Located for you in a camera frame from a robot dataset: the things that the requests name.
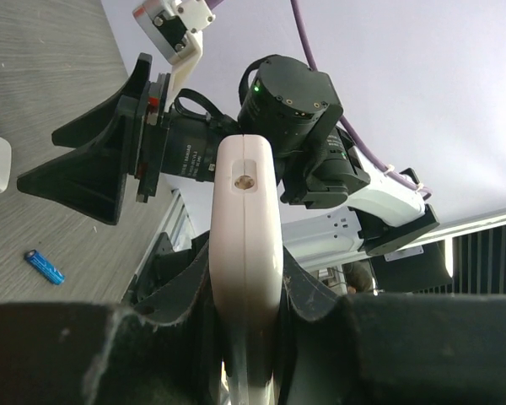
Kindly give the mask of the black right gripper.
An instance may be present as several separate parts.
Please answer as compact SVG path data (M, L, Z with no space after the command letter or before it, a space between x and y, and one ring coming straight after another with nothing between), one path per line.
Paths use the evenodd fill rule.
M156 195L161 173L213 182L218 146L239 133L239 124L193 89L180 90L166 111L170 75L161 73L157 81L147 83L152 60L140 53L116 93L56 129L52 143L74 150L20 175L18 190L116 225L125 194L129 137L123 121L109 122L122 96L137 100L141 96L130 166L130 174L138 180L138 202Z

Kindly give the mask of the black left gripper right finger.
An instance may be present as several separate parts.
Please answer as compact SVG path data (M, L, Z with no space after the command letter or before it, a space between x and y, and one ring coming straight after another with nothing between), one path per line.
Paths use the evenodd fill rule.
M506 404L506 295L339 295L283 255L279 404Z

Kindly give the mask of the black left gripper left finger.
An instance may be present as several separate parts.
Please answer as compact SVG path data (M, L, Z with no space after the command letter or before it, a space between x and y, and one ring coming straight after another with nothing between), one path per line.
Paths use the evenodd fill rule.
M137 305L0 304L0 404L212 404L208 246Z

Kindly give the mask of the white red remote control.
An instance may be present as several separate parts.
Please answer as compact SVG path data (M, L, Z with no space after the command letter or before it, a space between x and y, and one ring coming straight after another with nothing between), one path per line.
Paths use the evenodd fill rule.
M230 401L268 404L283 238L272 149L259 135L231 135L218 147L208 267Z

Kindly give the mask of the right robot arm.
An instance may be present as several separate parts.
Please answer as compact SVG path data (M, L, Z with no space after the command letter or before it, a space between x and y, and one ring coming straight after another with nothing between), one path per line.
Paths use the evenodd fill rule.
M263 57L240 80L240 113L233 118L195 90L172 96L172 75L152 81L151 65L151 56L141 54L114 95L56 129L51 140L67 153L20 175L19 191L113 225L128 176L137 180L142 203L163 174L211 182L223 140L256 135L272 149L282 202L348 207L358 218L358 249L369 256L438 226L419 191L378 172L336 124L342 104L327 74L291 57Z

